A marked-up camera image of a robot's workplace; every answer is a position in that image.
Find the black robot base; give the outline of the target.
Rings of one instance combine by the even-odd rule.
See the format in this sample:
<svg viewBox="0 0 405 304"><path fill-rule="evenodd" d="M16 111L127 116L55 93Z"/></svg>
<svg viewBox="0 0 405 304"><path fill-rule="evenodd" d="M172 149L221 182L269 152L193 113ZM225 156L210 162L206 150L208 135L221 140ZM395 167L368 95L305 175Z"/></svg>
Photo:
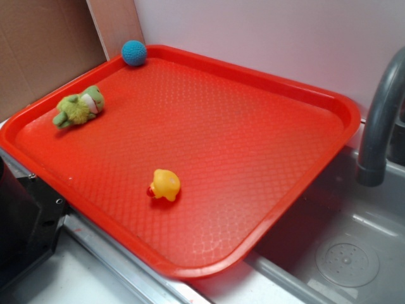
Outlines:
<svg viewBox="0 0 405 304"><path fill-rule="evenodd" d="M15 177L1 160L1 291L50 258L68 208L39 177Z"/></svg>

